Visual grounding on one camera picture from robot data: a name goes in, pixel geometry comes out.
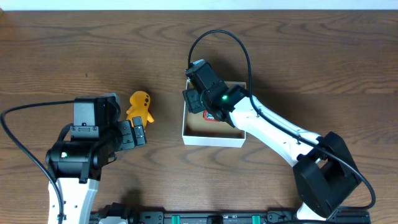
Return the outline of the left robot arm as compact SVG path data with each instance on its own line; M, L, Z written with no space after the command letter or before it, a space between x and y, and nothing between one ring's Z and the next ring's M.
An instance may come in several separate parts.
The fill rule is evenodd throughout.
M101 180L102 168L118 151L146 144L140 116L131 120L101 121L66 126L47 151L46 163L61 200L49 186L49 223L88 223Z

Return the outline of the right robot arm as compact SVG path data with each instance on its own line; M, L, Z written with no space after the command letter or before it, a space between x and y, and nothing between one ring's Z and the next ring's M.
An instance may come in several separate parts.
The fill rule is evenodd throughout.
M298 220L329 220L363 182L341 136L321 136L292 124L241 84L212 81L200 86L187 81L183 97L189 113L209 112L217 121L253 135L292 167L303 202L295 215Z

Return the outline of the yellow rubber figure toy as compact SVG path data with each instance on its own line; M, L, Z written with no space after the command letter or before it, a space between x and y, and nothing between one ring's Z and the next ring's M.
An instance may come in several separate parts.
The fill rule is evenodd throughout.
M149 112L151 98L148 93L145 91L135 91L131 95L129 102L131 106L126 111L127 120L132 122L133 118L140 116L144 127L147 126L147 123L154 122L154 118Z

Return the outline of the red toy truck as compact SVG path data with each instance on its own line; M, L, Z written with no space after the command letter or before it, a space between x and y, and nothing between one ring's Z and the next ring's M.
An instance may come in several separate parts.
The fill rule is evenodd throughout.
M210 114L207 110L203 112L203 119L206 121L213 121L213 122L218 122L212 114Z

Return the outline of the white cardboard box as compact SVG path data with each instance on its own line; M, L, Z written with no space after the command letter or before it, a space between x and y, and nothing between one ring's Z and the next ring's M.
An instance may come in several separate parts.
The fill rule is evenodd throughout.
M182 139L184 145L242 147L246 140L246 132L231 127L228 123L208 121L204 112L189 113L184 103Z

